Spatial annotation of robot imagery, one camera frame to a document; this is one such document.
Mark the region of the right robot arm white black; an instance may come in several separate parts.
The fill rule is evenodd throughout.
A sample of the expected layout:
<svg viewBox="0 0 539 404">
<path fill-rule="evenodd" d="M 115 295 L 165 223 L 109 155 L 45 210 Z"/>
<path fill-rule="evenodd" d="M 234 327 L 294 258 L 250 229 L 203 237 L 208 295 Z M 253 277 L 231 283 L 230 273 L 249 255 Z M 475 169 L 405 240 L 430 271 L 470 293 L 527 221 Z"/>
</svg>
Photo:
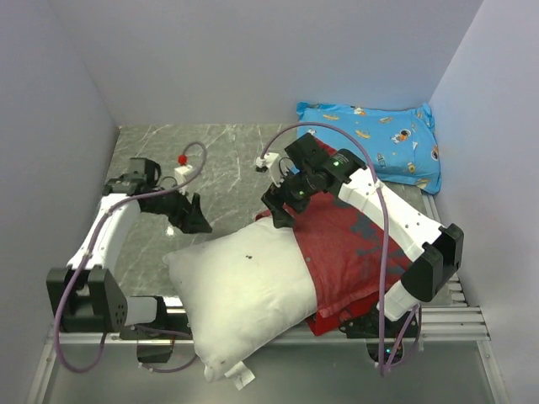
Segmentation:
<svg viewBox="0 0 539 404">
<path fill-rule="evenodd" d="M 281 172 L 281 157 L 275 152 L 267 151 L 255 160 L 257 171 L 268 173 L 272 180 L 261 199 L 275 227 L 293 227 L 296 216 L 307 210 L 314 195 L 331 194 L 382 229 L 383 247 L 395 242 L 410 261 L 409 269 L 385 290 L 378 311 L 371 315 L 375 333 L 392 335 L 406 312 L 433 300 L 459 269 L 462 229 L 455 224 L 444 227 L 421 214 L 352 151 L 330 153 L 306 133 L 286 148 L 286 155 L 296 168 L 292 173 Z"/>
</svg>

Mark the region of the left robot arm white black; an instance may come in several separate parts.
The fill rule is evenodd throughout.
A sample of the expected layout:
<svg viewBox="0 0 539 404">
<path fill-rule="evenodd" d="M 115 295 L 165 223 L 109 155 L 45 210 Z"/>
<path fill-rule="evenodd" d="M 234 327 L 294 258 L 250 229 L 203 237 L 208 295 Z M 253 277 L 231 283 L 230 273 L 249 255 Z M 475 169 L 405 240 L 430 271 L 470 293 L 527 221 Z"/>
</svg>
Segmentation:
<svg viewBox="0 0 539 404">
<path fill-rule="evenodd" d="M 139 324 L 150 338 L 161 338 L 169 317 L 161 296 L 127 296 L 116 278 L 120 250 L 141 214 L 163 215 L 184 234 L 210 233 L 200 195 L 186 182 L 194 168 L 175 168 L 171 189 L 161 185 L 161 167 L 145 157 L 133 157 L 126 173 L 103 187 L 97 215 L 83 244 L 64 268 L 53 268 L 46 287 L 60 332 L 119 332 Z"/>
</svg>

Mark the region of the red pillowcase with grey print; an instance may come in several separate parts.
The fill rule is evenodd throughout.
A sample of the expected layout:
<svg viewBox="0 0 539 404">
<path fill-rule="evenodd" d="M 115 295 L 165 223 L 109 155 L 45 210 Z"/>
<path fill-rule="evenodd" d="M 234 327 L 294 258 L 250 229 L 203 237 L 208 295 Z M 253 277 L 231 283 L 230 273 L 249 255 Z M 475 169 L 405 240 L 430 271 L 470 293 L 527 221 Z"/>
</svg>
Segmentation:
<svg viewBox="0 0 539 404">
<path fill-rule="evenodd" d="M 312 333 L 338 328 L 344 310 L 370 311 L 379 297 L 383 230 L 331 194 L 313 195 L 301 214 L 285 209 L 315 286 L 317 311 L 307 318 Z"/>
</svg>

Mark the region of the white pillow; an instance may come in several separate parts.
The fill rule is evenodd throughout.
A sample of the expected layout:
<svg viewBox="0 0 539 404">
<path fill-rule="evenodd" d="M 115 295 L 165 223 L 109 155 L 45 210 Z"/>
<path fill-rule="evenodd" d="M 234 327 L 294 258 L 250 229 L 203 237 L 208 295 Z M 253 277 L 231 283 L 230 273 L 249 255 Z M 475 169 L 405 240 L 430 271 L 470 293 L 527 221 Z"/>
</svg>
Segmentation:
<svg viewBox="0 0 539 404">
<path fill-rule="evenodd" d="M 317 297 L 292 229 L 263 218 L 163 256 L 208 382 L 238 373 L 266 343 L 314 314 Z"/>
</svg>

